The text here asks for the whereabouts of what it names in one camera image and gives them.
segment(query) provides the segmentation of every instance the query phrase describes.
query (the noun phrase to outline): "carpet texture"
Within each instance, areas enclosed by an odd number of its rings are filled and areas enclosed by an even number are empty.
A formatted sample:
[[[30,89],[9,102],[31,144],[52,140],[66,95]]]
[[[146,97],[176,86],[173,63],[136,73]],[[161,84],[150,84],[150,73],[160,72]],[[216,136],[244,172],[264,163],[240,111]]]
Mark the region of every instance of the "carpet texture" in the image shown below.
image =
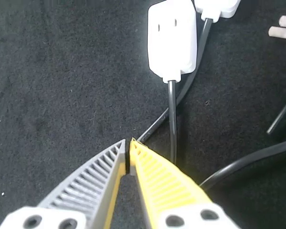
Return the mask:
[[[147,58],[156,2],[0,0],[0,223],[106,147],[138,137],[165,109],[166,85]],[[267,34],[281,15],[286,0],[242,0],[232,19],[212,26],[178,108],[178,166],[197,183],[286,140],[284,123],[266,134],[286,103],[286,41]],[[168,123],[146,144],[168,157]],[[134,187],[133,177],[122,179],[113,229],[145,228]],[[243,229],[286,229],[286,154],[208,194]]]

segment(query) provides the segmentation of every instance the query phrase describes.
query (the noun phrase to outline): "black power cord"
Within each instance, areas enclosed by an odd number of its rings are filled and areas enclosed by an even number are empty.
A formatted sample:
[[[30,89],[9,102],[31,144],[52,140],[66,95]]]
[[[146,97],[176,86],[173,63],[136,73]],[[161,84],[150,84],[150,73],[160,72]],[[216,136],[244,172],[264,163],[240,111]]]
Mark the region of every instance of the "black power cord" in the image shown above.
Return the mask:
[[[168,85],[168,110],[171,135],[171,162],[176,164],[177,159],[177,117],[176,117],[176,81],[171,80]]]
[[[200,36],[198,43],[196,69],[187,76],[187,79],[176,99],[176,105],[178,105],[183,100],[186,93],[189,91],[194,81],[194,78],[196,77],[212,23],[213,23],[212,19],[206,19],[204,22],[204,28],[202,30],[202,34]],[[141,136],[137,139],[137,141],[144,143],[159,128],[159,126],[167,119],[168,116],[169,116],[169,108],[166,108],[166,110],[157,118],[157,120],[154,121],[154,123],[151,124],[151,126],[147,130],[145,130],[143,134],[141,134]]]
[[[272,134],[275,130],[275,128],[277,127],[278,123],[282,120],[282,118],[284,117],[284,115],[286,114],[286,105],[284,106],[284,108],[281,110],[281,112],[278,114],[278,116],[276,117],[276,119],[274,120],[274,122],[271,124],[271,126],[269,127],[269,129],[267,130],[267,134]]]
[[[236,160],[235,162],[213,173],[199,186],[204,190],[208,190],[218,182],[222,181],[225,177],[233,174],[234,172],[256,161],[266,159],[268,157],[275,156],[284,152],[286,152],[286,141],[274,146],[270,146],[268,148],[258,150],[254,153],[242,157],[241,159]]]

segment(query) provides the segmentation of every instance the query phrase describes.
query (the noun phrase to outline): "power adapter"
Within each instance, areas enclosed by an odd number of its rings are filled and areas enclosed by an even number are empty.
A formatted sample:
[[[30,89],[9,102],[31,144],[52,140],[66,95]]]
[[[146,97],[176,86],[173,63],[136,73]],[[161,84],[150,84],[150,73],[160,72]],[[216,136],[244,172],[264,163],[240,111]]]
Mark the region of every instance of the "power adapter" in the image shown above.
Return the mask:
[[[241,0],[194,0],[198,13],[201,13],[201,19],[212,19],[218,22],[219,18],[231,18],[236,13]]]
[[[196,68],[196,11],[191,0],[166,0],[148,10],[150,69],[165,83]]]

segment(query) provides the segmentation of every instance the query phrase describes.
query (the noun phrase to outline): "white power strip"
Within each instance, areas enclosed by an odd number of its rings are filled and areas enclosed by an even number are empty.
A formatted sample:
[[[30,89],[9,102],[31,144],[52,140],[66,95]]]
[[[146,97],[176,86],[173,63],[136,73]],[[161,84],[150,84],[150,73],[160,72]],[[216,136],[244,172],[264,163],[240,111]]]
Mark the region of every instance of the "white power strip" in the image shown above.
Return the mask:
[[[201,19],[213,19],[218,22],[219,18],[231,18],[236,13],[241,0],[194,0]]]

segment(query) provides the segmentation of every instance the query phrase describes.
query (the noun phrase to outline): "power outlet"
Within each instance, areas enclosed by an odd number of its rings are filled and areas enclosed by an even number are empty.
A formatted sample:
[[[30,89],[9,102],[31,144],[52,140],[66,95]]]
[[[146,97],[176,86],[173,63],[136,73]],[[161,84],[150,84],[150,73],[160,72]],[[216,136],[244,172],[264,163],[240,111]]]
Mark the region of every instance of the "power outlet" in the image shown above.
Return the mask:
[[[163,78],[181,80],[196,68],[196,11],[191,0],[166,0],[148,10],[150,69]]]

